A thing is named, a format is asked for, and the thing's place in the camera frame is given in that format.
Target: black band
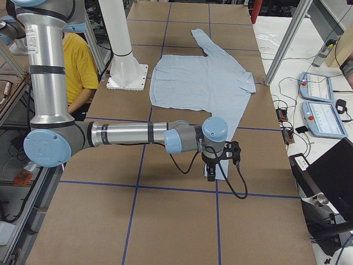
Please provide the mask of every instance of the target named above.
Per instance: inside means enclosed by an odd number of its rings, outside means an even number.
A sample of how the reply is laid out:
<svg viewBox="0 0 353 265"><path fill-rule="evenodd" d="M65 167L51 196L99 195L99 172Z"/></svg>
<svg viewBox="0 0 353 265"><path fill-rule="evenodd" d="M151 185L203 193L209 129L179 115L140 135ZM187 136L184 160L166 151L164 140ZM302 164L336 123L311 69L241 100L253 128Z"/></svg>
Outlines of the black band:
<svg viewBox="0 0 353 265"><path fill-rule="evenodd" d="M75 120L67 121L65 123L50 123L50 124L31 123L31 127L36 129L64 128L72 125L75 125Z"/></svg>
<svg viewBox="0 0 353 265"><path fill-rule="evenodd" d="M83 144L82 144L82 146L81 146L81 150L82 150L82 149L84 148L85 143L86 143L86 136L85 136L85 134L84 134L82 128L81 128L77 123L75 123L75 126L76 126L76 127L78 128L78 130L81 132L82 137L83 137Z"/></svg>
<svg viewBox="0 0 353 265"><path fill-rule="evenodd" d="M30 14L38 14L38 15L48 15L49 17L53 18L58 18L60 20L63 20L66 22L66 17L63 14L60 14L58 12L50 11L50 10L45 10L41 8L36 8L36 7L20 7L16 9L16 14L25 14L25 13L30 13Z"/></svg>
<svg viewBox="0 0 353 265"><path fill-rule="evenodd" d="M49 66L49 65L30 65L29 73L31 75L46 75L48 73L56 73L58 75L65 75L65 67Z"/></svg>
<svg viewBox="0 0 353 265"><path fill-rule="evenodd" d="M71 9L70 15L68 15L67 17L67 21L69 21L73 17L75 10L76 10L76 1L72 0L72 9Z"/></svg>
<svg viewBox="0 0 353 265"><path fill-rule="evenodd" d="M113 52L114 55L119 56L119 57L127 56L127 55L129 55L130 53L132 53L132 50L131 50L128 54L125 54L125 55L119 55L119 54L115 54L115 53Z"/></svg>
<svg viewBox="0 0 353 265"><path fill-rule="evenodd" d="M108 126L109 124L106 123L106 124L103 124L101 126L101 141L103 142L103 145L110 145L110 142L108 141Z"/></svg>
<svg viewBox="0 0 353 265"><path fill-rule="evenodd" d="M196 125L194 126L194 128L195 128L195 139L197 142L197 150L198 152L201 152L202 150L205 149L204 133L202 132L201 125Z"/></svg>
<svg viewBox="0 0 353 265"><path fill-rule="evenodd" d="M149 122L147 124L147 137L148 137L149 144L154 144L153 126L154 126L154 123Z"/></svg>
<svg viewBox="0 0 353 265"><path fill-rule="evenodd" d="M88 143L91 147L94 147L94 144L92 142L92 127L93 127L93 124L94 124L94 121L91 121L89 124L88 124L88 127L87 127L87 140L88 140Z"/></svg>

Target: white label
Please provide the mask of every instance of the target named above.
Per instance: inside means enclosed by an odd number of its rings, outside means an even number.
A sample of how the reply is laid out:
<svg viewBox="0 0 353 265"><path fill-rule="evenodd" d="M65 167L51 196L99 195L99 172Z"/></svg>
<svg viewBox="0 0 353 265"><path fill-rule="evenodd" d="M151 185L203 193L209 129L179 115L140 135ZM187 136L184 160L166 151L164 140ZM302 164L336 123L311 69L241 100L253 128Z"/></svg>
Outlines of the white label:
<svg viewBox="0 0 353 265"><path fill-rule="evenodd" d="M38 53L37 30L26 29L27 49L29 54Z"/></svg>
<svg viewBox="0 0 353 265"><path fill-rule="evenodd" d="M297 161L297 163L300 166L302 171L307 170L307 167L309 165L308 165L307 161L305 161L304 157L297 156L297 157L295 157L295 160Z"/></svg>

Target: power adapter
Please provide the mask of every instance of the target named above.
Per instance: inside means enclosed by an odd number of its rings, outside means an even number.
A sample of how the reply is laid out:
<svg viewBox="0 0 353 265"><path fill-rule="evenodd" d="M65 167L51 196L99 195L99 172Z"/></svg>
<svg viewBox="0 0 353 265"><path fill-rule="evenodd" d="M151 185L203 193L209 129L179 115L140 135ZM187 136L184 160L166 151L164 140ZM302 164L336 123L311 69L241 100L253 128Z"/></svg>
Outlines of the power adapter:
<svg viewBox="0 0 353 265"><path fill-rule="evenodd" d="M11 140L11 144L19 151L23 147L24 136L19 135Z"/></svg>
<svg viewBox="0 0 353 265"><path fill-rule="evenodd" d="M336 101L336 109L338 114L343 114L347 111L347 102L343 99L337 99Z"/></svg>

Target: light blue shirt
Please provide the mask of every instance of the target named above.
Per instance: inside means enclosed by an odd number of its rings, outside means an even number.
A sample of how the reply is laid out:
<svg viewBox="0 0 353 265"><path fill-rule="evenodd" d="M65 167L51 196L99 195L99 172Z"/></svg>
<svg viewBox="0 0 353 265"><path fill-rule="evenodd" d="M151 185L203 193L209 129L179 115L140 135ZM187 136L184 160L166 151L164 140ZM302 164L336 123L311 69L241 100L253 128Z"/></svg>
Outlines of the light blue shirt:
<svg viewBox="0 0 353 265"><path fill-rule="evenodd" d="M227 122L230 141L256 91L253 75L201 29L191 32L207 56L163 55L152 73L152 105L210 112Z"/></svg>

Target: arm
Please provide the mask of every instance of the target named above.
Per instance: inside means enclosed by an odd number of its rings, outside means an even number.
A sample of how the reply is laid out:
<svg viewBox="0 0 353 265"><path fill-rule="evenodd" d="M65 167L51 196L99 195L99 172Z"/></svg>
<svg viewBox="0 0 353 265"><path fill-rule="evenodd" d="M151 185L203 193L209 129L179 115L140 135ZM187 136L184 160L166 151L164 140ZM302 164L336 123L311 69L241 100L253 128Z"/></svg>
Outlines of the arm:
<svg viewBox="0 0 353 265"><path fill-rule="evenodd" d="M75 110L83 106L95 93L95 89L84 88L77 98L68 107L68 112L72 114Z"/></svg>

